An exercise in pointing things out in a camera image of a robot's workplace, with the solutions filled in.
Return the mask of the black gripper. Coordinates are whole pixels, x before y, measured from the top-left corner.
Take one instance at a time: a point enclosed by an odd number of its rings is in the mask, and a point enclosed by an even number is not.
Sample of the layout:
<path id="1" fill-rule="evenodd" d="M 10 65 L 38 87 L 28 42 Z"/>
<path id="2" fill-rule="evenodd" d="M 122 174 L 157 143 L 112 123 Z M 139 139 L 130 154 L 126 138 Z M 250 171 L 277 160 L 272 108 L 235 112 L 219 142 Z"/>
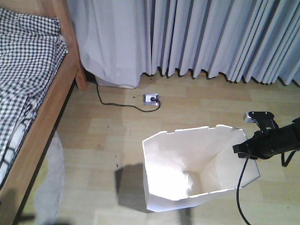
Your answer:
<path id="1" fill-rule="evenodd" d="M 279 154 L 275 146 L 276 131 L 267 130 L 267 132 L 257 131 L 252 138 L 247 139 L 243 143 L 232 146 L 233 152 L 239 158 L 250 159 L 269 159 Z"/>

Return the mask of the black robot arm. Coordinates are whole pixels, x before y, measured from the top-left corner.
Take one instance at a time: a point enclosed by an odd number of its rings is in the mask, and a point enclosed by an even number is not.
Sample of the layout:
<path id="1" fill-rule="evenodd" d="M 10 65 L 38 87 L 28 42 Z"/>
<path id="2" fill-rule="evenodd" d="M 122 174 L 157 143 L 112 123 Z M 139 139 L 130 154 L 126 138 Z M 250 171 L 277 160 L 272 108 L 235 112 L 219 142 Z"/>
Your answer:
<path id="1" fill-rule="evenodd" d="M 233 152 L 239 158 L 269 159 L 274 155 L 300 148 L 300 119 L 296 118 L 292 124 L 277 127 L 271 119 L 255 120 L 260 128 L 252 138 L 234 145 Z"/>

